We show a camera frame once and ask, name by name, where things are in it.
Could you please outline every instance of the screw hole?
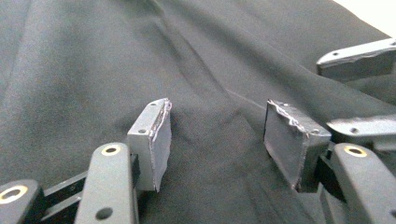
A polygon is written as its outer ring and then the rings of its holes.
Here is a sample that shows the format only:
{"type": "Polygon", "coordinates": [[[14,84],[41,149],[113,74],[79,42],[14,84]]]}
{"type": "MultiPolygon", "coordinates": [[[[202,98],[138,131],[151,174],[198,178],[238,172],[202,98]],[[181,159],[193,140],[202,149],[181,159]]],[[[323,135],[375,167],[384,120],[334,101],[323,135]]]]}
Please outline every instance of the screw hole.
{"type": "Polygon", "coordinates": [[[350,151],[350,152],[353,152],[353,153],[356,153],[356,154],[361,154],[361,151],[360,151],[360,150],[357,150],[357,149],[355,149],[355,148],[352,148],[352,149],[350,149],[349,151],[350,151]]]}
{"type": "Polygon", "coordinates": [[[359,132],[359,130],[356,129],[356,128],[351,128],[350,131],[351,131],[352,133],[358,133],[358,132],[359,132]]]}
{"type": "Polygon", "coordinates": [[[108,219],[109,217],[111,217],[112,214],[113,214],[113,209],[109,207],[102,208],[99,212],[96,213],[96,219],[98,220],[108,219]]]}
{"type": "Polygon", "coordinates": [[[106,149],[106,152],[111,153],[111,152],[115,152],[116,150],[117,150],[116,148],[111,147],[111,148],[106,149]]]}
{"type": "Polygon", "coordinates": [[[3,199],[7,199],[7,198],[10,198],[10,197],[13,197],[13,196],[17,196],[20,193],[21,193],[20,189],[14,189],[14,190],[8,192],[7,194],[3,195],[2,198],[3,199]]]}
{"type": "Polygon", "coordinates": [[[320,134],[320,131],[319,131],[318,129],[314,129],[314,130],[312,130],[311,133],[312,133],[312,134],[320,134]]]}

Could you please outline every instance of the black fabric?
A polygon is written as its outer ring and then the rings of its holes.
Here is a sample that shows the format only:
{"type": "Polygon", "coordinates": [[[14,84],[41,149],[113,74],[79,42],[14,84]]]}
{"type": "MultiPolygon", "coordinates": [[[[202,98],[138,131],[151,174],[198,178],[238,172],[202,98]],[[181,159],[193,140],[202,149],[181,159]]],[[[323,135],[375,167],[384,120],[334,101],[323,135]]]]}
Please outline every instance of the black fabric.
{"type": "Polygon", "coordinates": [[[315,75],[328,51],[387,38],[330,0],[3,2],[0,184],[85,171],[169,97],[168,170],[142,223],[320,223],[317,195],[291,191],[265,151],[266,100],[322,125],[396,112],[315,75]]]}
{"type": "Polygon", "coordinates": [[[388,104],[396,105],[396,75],[367,77],[350,81],[347,85],[353,89],[374,96],[388,104]]]}

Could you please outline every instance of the wrinkled black cloth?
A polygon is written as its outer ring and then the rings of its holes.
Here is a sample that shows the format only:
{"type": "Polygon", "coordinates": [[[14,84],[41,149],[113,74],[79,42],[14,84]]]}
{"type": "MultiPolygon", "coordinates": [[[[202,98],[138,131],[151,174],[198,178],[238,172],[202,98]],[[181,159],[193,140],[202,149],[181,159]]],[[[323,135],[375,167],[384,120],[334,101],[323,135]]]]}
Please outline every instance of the wrinkled black cloth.
{"type": "Polygon", "coordinates": [[[293,192],[263,146],[266,100],[322,125],[396,113],[383,79],[315,74],[331,50],[388,38],[330,0],[4,0],[0,19],[0,185],[87,170],[169,97],[168,170],[142,223],[320,223],[317,195],[293,192]]]}

